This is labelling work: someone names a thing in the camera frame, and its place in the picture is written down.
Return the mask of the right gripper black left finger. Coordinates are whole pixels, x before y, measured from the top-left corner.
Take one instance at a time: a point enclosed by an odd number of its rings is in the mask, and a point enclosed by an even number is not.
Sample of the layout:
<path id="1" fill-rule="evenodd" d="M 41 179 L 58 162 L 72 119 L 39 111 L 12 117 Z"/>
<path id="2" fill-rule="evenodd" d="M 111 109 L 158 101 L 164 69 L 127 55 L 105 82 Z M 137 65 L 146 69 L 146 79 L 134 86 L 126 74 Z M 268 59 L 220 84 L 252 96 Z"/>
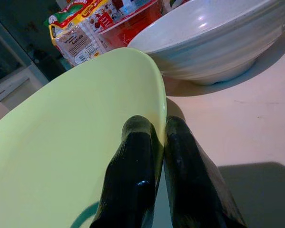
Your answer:
<path id="1" fill-rule="evenodd" d="M 163 164 L 153 124 L 135 115 L 123 125 L 109 162 L 92 228 L 150 228 Z"/>

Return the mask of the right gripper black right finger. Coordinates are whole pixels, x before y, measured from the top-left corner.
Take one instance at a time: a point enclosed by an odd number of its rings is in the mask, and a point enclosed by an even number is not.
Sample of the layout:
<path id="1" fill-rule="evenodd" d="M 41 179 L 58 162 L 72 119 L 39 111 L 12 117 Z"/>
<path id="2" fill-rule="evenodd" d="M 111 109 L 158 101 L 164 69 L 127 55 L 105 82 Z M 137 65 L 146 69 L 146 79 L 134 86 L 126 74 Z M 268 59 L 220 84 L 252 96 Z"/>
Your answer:
<path id="1" fill-rule="evenodd" d="M 165 178 L 173 227 L 246 227 L 218 167 L 177 116 L 166 123 Z"/>

